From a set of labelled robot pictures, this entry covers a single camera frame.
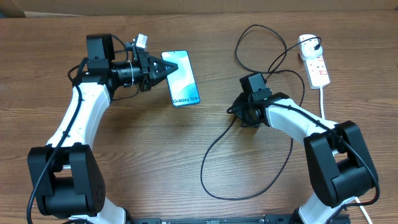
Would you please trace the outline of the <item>black Samsung Galaxy smartphone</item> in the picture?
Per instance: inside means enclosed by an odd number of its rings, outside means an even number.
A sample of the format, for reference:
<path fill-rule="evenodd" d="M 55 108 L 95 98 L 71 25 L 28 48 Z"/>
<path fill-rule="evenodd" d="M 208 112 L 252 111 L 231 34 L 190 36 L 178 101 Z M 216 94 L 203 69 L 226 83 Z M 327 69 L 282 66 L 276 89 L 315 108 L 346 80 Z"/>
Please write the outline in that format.
<path fill-rule="evenodd" d="M 170 97 L 174 107 L 199 104 L 200 95 L 186 50 L 162 52 L 163 60 L 176 63 L 178 69 L 167 76 Z"/>

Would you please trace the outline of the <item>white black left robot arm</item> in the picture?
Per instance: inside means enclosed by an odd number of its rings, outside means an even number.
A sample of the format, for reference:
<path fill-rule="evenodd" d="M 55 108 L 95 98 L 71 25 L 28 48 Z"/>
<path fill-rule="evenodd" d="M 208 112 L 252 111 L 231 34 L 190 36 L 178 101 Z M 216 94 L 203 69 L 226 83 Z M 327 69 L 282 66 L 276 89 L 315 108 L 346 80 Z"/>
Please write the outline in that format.
<path fill-rule="evenodd" d="M 32 222 L 32 207 L 43 215 L 66 223 L 132 223 L 125 208 L 106 197 L 103 176 L 93 155 L 93 141 L 107 108 L 119 87 L 135 86 L 148 91 L 178 69 L 176 63 L 146 52 L 147 37 L 139 34 L 123 45 L 126 59 L 115 59 L 113 34 L 86 38 L 88 55 L 68 71 L 72 99 L 63 120 L 42 147 L 28 156 L 33 189 L 26 210 Z"/>

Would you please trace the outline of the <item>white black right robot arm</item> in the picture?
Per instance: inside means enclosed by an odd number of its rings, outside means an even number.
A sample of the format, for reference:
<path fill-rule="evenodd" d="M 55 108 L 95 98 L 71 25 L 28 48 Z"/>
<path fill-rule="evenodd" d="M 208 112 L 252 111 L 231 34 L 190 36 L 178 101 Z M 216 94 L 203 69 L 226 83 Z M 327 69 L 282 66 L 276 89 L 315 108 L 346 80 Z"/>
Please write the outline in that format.
<path fill-rule="evenodd" d="M 305 148 L 312 196 L 291 215 L 266 215 L 266 223 L 350 223 L 342 213 L 357 207 L 354 198 L 375 189 L 378 175 L 359 127 L 352 121 L 336 123 L 298 106 L 283 93 L 272 93 L 260 73 L 239 80 L 243 89 L 228 108 L 241 118 L 242 126 L 265 124 L 289 135 Z"/>

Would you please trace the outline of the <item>white power strip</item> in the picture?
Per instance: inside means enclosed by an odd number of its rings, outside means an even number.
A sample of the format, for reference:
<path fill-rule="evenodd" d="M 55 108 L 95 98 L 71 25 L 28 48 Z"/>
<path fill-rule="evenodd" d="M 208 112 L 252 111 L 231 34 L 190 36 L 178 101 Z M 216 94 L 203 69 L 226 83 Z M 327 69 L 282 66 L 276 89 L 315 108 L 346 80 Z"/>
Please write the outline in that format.
<path fill-rule="evenodd" d="M 305 60 L 303 64 L 311 89 L 323 88 L 330 84 L 330 77 L 322 56 L 311 60 Z"/>

